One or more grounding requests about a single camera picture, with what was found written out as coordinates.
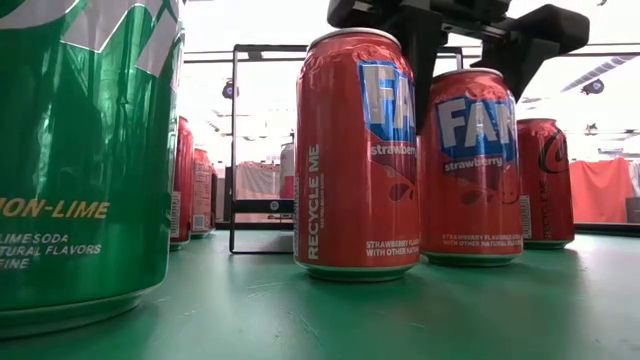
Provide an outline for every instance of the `fanta strawberry can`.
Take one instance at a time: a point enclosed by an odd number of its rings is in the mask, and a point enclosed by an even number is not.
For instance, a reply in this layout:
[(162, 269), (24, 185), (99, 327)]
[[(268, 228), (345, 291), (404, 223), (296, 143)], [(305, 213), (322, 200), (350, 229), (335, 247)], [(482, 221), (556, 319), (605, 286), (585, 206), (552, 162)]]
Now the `fanta strawberry can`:
[(520, 207), (527, 249), (562, 249), (573, 241), (567, 138), (553, 119), (518, 124)]
[(522, 253), (514, 108), (495, 70), (433, 79), (418, 138), (421, 251), (429, 262), (500, 266)]
[(383, 281), (419, 260), (413, 75), (373, 29), (315, 40), (298, 79), (295, 260), (314, 277)]

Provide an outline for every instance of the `can barcode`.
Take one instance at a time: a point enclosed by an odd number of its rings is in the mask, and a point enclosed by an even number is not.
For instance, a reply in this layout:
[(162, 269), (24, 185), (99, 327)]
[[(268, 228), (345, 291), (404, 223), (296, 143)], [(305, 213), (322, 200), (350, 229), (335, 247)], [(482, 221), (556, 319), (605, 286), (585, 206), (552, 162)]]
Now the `can barcode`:
[(171, 225), (169, 233), (170, 237), (177, 238), (180, 236), (180, 192), (174, 191), (171, 194)]
[(520, 217), (524, 238), (531, 239), (531, 202), (528, 195), (520, 196)]
[(205, 227), (204, 223), (204, 215), (194, 215), (193, 216), (193, 230), (195, 231), (205, 231), (208, 230)]

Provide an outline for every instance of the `green table surface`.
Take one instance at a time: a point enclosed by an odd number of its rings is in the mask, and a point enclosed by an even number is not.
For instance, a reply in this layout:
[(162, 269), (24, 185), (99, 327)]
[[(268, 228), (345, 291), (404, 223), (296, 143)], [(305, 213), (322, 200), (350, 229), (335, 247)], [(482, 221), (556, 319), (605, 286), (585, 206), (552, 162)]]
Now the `green table surface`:
[(580, 235), (504, 268), (421, 263), (378, 284), (314, 280), (227, 240), (172, 253), (137, 309), (0, 342), (0, 359), (640, 359), (640, 240)]

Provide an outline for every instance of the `green soda can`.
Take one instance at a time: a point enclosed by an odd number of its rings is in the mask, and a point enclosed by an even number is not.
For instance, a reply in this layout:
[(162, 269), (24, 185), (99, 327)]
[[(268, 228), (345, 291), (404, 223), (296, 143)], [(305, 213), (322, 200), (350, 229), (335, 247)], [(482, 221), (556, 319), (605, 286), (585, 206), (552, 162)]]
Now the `green soda can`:
[(0, 1), (0, 338), (115, 316), (163, 281), (182, 6)]

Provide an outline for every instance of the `can lid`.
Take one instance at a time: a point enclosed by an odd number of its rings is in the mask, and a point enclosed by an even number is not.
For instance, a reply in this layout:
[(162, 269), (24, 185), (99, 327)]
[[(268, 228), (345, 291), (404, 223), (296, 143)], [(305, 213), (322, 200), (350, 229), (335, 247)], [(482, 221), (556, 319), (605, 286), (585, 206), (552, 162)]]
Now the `can lid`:
[(344, 28), (344, 29), (339, 29), (336, 31), (332, 31), (328, 34), (324, 34), (322, 36), (320, 36), (319, 38), (313, 40), (311, 42), (311, 45), (309, 45), (309, 47), (307, 48), (307, 51), (311, 50), (314, 46), (318, 45), (319, 42), (332, 38), (334, 36), (338, 36), (338, 35), (344, 35), (344, 34), (374, 34), (374, 35), (379, 35), (379, 36), (383, 36), (386, 37), (387, 39), (393, 41), (396, 45), (398, 45), (398, 47), (400, 49), (402, 49), (402, 46), (400, 45), (400, 41), (398, 41), (398, 39), (396, 39), (393, 35), (389, 34), (386, 31), (382, 31), (382, 30), (378, 30), (378, 29), (371, 29), (371, 28), (365, 28), (365, 27), (353, 27), (353, 28)]
[(497, 76), (500, 76), (501, 78), (504, 78), (502, 76), (502, 73), (498, 70), (495, 69), (489, 69), (489, 68), (468, 68), (468, 69), (458, 69), (458, 70), (452, 70), (452, 71), (447, 71), (445, 73), (442, 73), (438, 76), (434, 76), (433, 77), (433, 81), (436, 81), (436, 79), (441, 79), (443, 77), (447, 77), (447, 76), (451, 76), (451, 75), (456, 75), (456, 74), (460, 74), (460, 73), (474, 73), (474, 72), (481, 72), (481, 73), (490, 73), (490, 74), (494, 74)]
[(556, 119), (551, 119), (551, 118), (529, 118), (529, 119), (517, 120), (516, 122), (527, 123), (527, 122), (534, 122), (534, 121), (544, 121), (544, 122), (554, 123), (554, 122), (556, 122)]

